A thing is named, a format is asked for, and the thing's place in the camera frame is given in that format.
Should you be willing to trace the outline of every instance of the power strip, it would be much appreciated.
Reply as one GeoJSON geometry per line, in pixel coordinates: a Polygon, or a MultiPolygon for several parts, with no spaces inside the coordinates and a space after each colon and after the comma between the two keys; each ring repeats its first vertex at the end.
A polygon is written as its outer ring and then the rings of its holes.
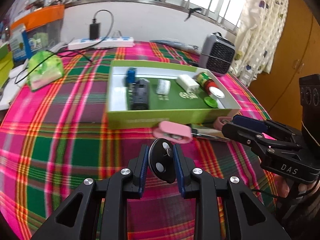
{"type": "MultiPolygon", "coordinates": [[[[68,44],[68,49],[83,49],[98,43],[102,39],[103,37],[97,40],[89,40],[89,39],[73,40],[68,44]]],[[[120,38],[108,37],[103,42],[99,43],[96,46],[93,46],[93,48],[96,48],[96,49],[109,48],[109,47],[132,48],[133,46],[134,46],[134,39],[132,37],[120,37],[120,38]]]]}

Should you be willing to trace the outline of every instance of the human hand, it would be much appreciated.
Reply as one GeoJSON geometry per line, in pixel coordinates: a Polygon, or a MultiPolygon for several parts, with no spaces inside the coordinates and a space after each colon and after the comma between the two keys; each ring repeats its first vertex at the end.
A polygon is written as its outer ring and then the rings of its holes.
{"type": "MultiPolygon", "coordinates": [[[[275,175],[274,180],[275,180],[275,185],[276,185],[276,188],[278,191],[278,195],[280,197],[287,197],[290,189],[289,189],[287,182],[285,181],[285,178],[281,177],[279,175],[275,175]]],[[[308,185],[300,184],[299,191],[300,192],[308,191],[308,190],[312,189],[315,184],[316,184],[316,181],[314,181],[313,183],[308,184],[308,185]]],[[[312,192],[310,192],[305,198],[307,199],[307,198],[311,197],[315,192],[317,192],[317,190],[319,188],[320,188],[320,182],[318,183],[316,188],[312,192]]]]}

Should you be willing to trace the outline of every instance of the black cable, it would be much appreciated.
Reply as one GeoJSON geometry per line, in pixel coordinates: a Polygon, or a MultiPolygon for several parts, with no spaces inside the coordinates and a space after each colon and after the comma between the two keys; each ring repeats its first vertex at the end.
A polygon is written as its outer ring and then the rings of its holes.
{"type": "Polygon", "coordinates": [[[106,48],[90,48],[90,49],[85,49],[84,52],[87,51],[95,51],[95,50],[107,50],[107,49],[114,49],[116,47],[106,47],[106,48]]]}
{"type": "MultiPolygon", "coordinates": [[[[86,49],[90,49],[90,48],[92,48],[92,47],[94,47],[94,46],[97,46],[98,44],[100,44],[101,42],[103,42],[103,41],[110,35],[111,30],[112,30],[112,27],[113,27],[113,24],[114,24],[114,16],[113,16],[112,12],[110,12],[110,11],[108,11],[108,10],[99,10],[99,11],[97,11],[97,12],[94,14],[94,16],[93,16],[93,21],[96,21],[97,13],[98,13],[98,12],[101,12],[101,11],[106,11],[106,12],[108,12],[108,13],[111,15],[111,25],[110,25],[110,28],[109,28],[109,31],[108,31],[107,35],[106,35],[101,41],[98,41],[96,44],[92,44],[92,45],[90,45],[90,46],[84,47],[84,48],[82,48],[81,50],[86,50],[86,49]]],[[[71,51],[71,53],[69,53],[69,54],[67,54],[67,55],[62,55],[62,57],[70,57],[70,55],[71,55],[72,53],[78,53],[78,54],[81,54],[82,56],[86,57],[84,54],[82,54],[81,52],[78,52],[78,50],[75,50],[75,49],[70,49],[70,50],[62,51],[62,52],[68,52],[68,51],[71,51]]],[[[41,61],[37,66],[35,66],[31,71],[29,71],[26,76],[24,76],[24,77],[21,78],[19,81],[17,81],[17,77],[27,69],[27,67],[24,68],[24,69],[16,76],[16,79],[15,79],[14,83],[15,83],[15,84],[18,84],[19,82],[21,82],[22,80],[24,80],[25,78],[27,78],[27,76],[29,76],[29,75],[31,74],[31,72],[33,72],[37,67],[39,67],[42,63],[44,63],[46,60],[48,60],[49,58],[51,58],[53,55],[59,56],[58,54],[59,54],[59,53],[62,53],[62,52],[54,53],[54,52],[52,52],[52,51],[49,51],[49,52],[52,53],[49,57],[47,57],[46,59],[44,59],[43,61],[41,61]]]]}
{"type": "MultiPolygon", "coordinates": [[[[75,55],[70,55],[70,54],[67,54],[67,55],[59,55],[60,53],[64,53],[64,52],[69,52],[69,51],[72,51],[72,50],[65,50],[65,51],[60,51],[60,52],[57,52],[55,53],[57,56],[59,57],[74,57],[75,55]]],[[[76,53],[78,55],[82,55],[87,61],[90,61],[92,64],[93,64],[93,61],[91,59],[89,59],[85,54],[79,52],[79,51],[72,51],[71,54],[73,53],[76,53]]]]}
{"type": "MultiPolygon", "coordinates": [[[[319,181],[320,181],[320,174],[319,174],[319,176],[318,176],[318,179],[317,179],[315,185],[312,187],[312,189],[307,190],[305,193],[299,194],[296,198],[300,198],[300,197],[304,197],[304,196],[306,196],[306,195],[309,195],[312,191],[315,190],[315,188],[317,187],[319,181]]],[[[281,199],[281,200],[287,200],[287,199],[289,199],[289,198],[287,198],[287,197],[284,198],[284,197],[281,197],[281,196],[273,195],[273,194],[268,193],[268,192],[266,192],[266,191],[264,191],[264,190],[261,190],[261,189],[252,189],[251,191],[252,191],[252,192],[260,192],[260,193],[263,193],[263,194],[265,194],[265,195],[268,195],[269,197],[277,198],[277,199],[281,199]]]]}

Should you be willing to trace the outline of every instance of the white wall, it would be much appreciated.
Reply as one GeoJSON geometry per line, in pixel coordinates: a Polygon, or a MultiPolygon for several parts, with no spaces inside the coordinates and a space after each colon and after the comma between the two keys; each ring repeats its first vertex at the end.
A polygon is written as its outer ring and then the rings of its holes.
{"type": "MultiPolygon", "coordinates": [[[[196,16],[157,5],[134,2],[101,2],[66,8],[61,40],[89,37],[89,25],[96,11],[106,9],[115,17],[114,30],[120,30],[124,36],[132,36],[136,41],[172,40],[202,47],[206,36],[220,32],[231,42],[235,36],[219,26],[196,16]]],[[[107,34],[110,26],[110,15],[100,12],[97,22],[101,22],[101,36],[107,34]]]]}

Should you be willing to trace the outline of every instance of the plaid tablecloth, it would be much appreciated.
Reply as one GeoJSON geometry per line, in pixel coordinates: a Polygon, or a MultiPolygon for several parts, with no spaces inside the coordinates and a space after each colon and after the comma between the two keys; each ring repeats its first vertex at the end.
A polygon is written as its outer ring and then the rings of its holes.
{"type": "MultiPolygon", "coordinates": [[[[148,42],[85,54],[94,65],[81,55],[67,57],[63,78],[33,93],[23,87],[1,125],[0,210],[20,239],[30,239],[85,178],[110,177],[138,156],[142,144],[153,142],[149,128],[108,129],[105,103],[111,60],[179,64],[197,60],[186,52],[148,42]]],[[[220,80],[239,102],[242,115],[268,118],[234,76],[227,74],[220,80]]],[[[263,171],[258,157],[239,143],[194,139],[182,149],[214,176],[236,175],[251,188],[275,193],[273,175],[263,171]]],[[[259,198],[273,211],[272,198],[259,198]]],[[[221,205],[220,218],[224,228],[221,205]]],[[[195,201],[183,200],[176,182],[166,184],[148,171],[143,198],[128,203],[128,238],[193,239],[194,219],[195,201]]]]}

